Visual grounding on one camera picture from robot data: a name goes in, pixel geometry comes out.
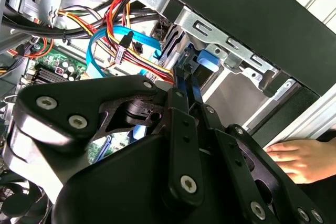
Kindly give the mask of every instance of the finger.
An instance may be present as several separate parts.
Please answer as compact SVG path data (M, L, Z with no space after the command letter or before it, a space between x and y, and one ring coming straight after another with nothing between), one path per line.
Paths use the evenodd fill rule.
M287 152L268 152L267 153L275 162L286 162L300 159L300 153L296 151Z
M298 167L296 166L295 161L287 161L287 162L277 162L277 165L285 172L285 173L296 173L299 174Z
M287 173L288 177L294 181L295 184L304 184L306 179L299 174L296 173Z
M265 149L266 152L282 152L282 151L295 151L299 149L297 141L288 141L283 143L274 144Z

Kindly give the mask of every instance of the human hand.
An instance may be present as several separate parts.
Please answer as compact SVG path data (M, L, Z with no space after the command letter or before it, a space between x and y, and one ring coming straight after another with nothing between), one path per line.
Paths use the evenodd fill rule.
M265 151L296 184L309 184L336 175L336 138L327 143L288 141Z

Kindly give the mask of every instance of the black robotic arm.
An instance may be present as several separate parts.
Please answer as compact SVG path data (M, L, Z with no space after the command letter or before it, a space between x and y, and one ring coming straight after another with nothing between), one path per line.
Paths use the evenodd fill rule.
M329 223L244 129L222 126L192 75L174 73L168 91L125 76L32 86L19 94L17 136L32 141L61 182L52 224ZM91 141L135 125L147 126L147 136L85 163ZM17 139L7 142L9 166L16 159L36 164L11 148Z

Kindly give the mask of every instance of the fan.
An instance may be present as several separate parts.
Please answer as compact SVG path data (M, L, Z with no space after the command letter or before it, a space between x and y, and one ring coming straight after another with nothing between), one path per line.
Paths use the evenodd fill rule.
M40 224L49 199L34 183L6 170L0 175L0 224Z

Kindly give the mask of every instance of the cable tie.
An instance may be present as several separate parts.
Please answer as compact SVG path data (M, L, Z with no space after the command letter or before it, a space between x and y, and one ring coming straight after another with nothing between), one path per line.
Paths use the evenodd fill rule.
M63 43L67 42L67 30L63 29L63 38L62 38Z

